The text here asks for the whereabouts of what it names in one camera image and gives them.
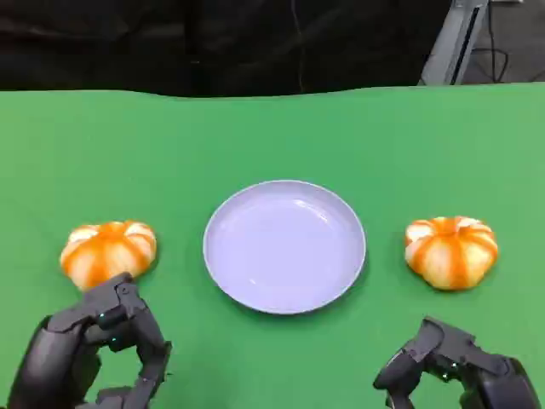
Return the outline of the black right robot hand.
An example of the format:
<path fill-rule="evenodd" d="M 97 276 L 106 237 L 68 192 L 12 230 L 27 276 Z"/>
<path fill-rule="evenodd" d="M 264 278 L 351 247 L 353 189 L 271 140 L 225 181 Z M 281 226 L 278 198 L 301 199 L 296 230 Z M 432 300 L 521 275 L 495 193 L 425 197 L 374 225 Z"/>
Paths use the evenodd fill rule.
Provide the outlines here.
<path fill-rule="evenodd" d="M 417 334 L 379 371 L 373 387 L 386 392 L 389 408 L 412 408 L 410 395 L 427 373 L 463 387 L 462 408 L 540 408 L 536 390 L 519 360 L 492 354 L 475 344 L 476 336 L 426 317 Z"/>

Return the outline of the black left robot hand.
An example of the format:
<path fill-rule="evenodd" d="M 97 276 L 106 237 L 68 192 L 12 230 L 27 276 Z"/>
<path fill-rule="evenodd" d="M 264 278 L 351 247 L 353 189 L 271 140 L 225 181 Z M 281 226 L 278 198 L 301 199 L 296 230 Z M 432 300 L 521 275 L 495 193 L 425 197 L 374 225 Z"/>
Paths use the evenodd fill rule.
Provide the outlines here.
<path fill-rule="evenodd" d="M 135 348 L 141 370 L 131 386 L 85 395 L 101 367 L 100 349 Z M 133 277 L 122 273 L 45 317 L 27 346 L 9 408 L 147 408 L 165 379 L 172 344 L 164 339 Z"/>

